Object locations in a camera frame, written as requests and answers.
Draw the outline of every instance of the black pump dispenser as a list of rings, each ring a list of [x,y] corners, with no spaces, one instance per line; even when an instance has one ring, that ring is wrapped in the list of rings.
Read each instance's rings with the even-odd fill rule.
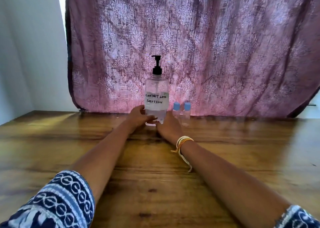
[[[162,74],[162,69],[161,67],[159,66],[159,61],[160,61],[160,58],[161,58],[161,55],[153,55],[152,57],[155,58],[156,62],[157,62],[157,65],[154,67],[154,69],[152,70],[152,74],[154,75],[161,75]]]

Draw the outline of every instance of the handwritten label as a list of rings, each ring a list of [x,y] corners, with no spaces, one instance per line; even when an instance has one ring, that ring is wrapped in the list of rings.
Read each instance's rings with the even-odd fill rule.
[[[160,92],[155,94],[152,92],[145,92],[144,105],[145,108],[149,110],[167,110],[169,106],[169,93]]]

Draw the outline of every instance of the blue patterned sleeve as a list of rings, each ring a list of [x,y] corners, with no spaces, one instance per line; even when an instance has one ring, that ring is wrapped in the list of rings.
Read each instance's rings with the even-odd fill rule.
[[[320,228],[320,222],[298,205],[292,205],[274,228]]]
[[[0,228],[89,228],[94,209],[94,197],[86,180],[75,171],[65,170],[2,222]]]

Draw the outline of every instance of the small plastic bottle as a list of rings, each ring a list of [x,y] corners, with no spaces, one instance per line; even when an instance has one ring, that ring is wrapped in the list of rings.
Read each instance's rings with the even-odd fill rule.
[[[172,110],[172,115],[178,119],[180,117],[180,103],[174,102],[173,110]]]
[[[191,109],[191,103],[189,103],[189,102],[184,103],[184,110],[182,112],[182,125],[183,126],[190,125],[190,109]]]

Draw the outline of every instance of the wooden table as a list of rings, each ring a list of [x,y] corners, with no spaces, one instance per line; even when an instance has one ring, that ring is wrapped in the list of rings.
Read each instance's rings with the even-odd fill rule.
[[[2,125],[0,221],[124,118],[32,112]],[[320,120],[193,117],[185,132],[320,218]],[[129,138],[92,228],[239,226],[170,149],[152,128]]]

